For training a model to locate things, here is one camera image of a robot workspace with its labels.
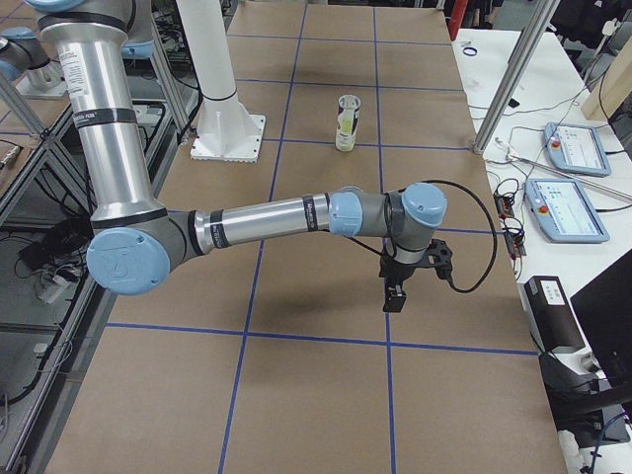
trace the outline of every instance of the red object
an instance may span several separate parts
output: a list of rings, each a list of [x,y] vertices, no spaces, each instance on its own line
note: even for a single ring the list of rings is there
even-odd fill
[[[456,40],[458,29],[461,28],[463,18],[465,17],[465,10],[467,9],[468,0],[456,0],[454,8],[452,8],[452,16],[450,17],[450,23],[447,24],[447,30],[450,33],[450,40]]]

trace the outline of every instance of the cup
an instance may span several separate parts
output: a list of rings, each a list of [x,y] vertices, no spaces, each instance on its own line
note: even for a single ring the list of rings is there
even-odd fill
[[[356,145],[359,106],[360,100],[356,96],[347,94],[338,99],[336,148],[340,151],[352,151]]]

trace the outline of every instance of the light blue joint cap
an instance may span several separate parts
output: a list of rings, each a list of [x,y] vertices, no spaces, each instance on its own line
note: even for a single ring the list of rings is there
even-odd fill
[[[3,61],[2,59],[0,59],[0,74],[2,74],[9,82],[15,81],[22,75],[20,69],[15,67],[13,64],[9,64],[7,61]]]
[[[356,194],[349,191],[333,193],[329,203],[329,231],[332,234],[353,237],[362,227],[362,204]]]
[[[7,40],[35,40],[36,34],[27,27],[7,28],[0,33]]]
[[[72,10],[86,0],[24,0],[24,3],[31,5],[36,10],[46,13],[58,13]]]
[[[169,276],[169,256],[160,242],[129,227],[97,234],[87,260],[97,283],[119,294],[146,293]]]
[[[406,213],[427,227],[441,225],[447,210],[447,198],[442,190],[428,183],[415,183],[402,194]]]
[[[146,42],[128,42],[121,50],[123,59],[149,59],[153,53],[153,39]]]

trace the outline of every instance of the white pillar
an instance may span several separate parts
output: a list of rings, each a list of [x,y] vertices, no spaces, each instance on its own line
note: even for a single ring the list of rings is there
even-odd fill
[[[266,118],[251,116],[237,97],[219,0],[177,0],[204,102],[191,156],[255,162]]]

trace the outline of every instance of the black rubber band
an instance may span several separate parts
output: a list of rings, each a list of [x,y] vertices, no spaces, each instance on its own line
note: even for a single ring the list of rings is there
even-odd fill
[[[307,232],[318,230],[318,216],[316,215],[316,203],[313,195],[303,196],[303,210],[305,211],[305,223]]]
[[[102,15],[100,13],[87,13],[87,12],[62,12],[51,13],[45,17],[41,17],[38,20],[39,30],[43,31],[53,25],[60,23],[98,23],[106,25],[107,27],[113,27],[127,33],[125,28],[125,22],[110,15]]]
[[[38,64],[37,66],[31,66],[28,69],[30,71],[35,71],[35,70],[40,69],[41,67],[48,66],[49,64],[50,64],[50,58],[47,58],[46,61],[44,61],[42,64]]]
[[[189,240],[191,241],[191,246],[194,248],[198,255],[204,255],[201,247],[198,242],[198,233],[196,232],[196,212],[192,210],[189,212],[188,222],[189,224]]]
[[[210,101],[214,101],[214,102],[222,102],[222,101],[227,101],[228,99],[232,99],[233,97],[235,97],[235,94],[237,94],[237,89],[235,89],[235,92],[233,92],[230,96],[226,96],[222,99],[213,99],[212,97],[209,97],[209,96],[204,96],[204,98],[209,99]]]
[[[125,25],[125,28],[127,29],[128,32],[129,30],[131,30],[131,27],[133,26],[135,21],[136,21],[136,0],[131,0],[131,14],[129,15],[129,21],[127,22],[127,25]]]
[[[93,220],[93,229],[109,229],[111,227],[125,227],[132,224],[140,224],[142,222],[148,222],[150,220],[159,219],[160,217],[167,216],[167,209],[157,209],[151,212],[145,212],[144,214],[128,215],[126,217],[117,217],[116,219],[106,220]]]
[[[225,249],[230,247],[230,243],[224,232],[224,224],[222,224],[222,215],[224,209],[215,210],[210,214],[210,238],[213,239],[213,245],[216,249]]]
[[[132,109],[93,109],[72,116],[77,128],[106,123],[136,123],[136,112]]]

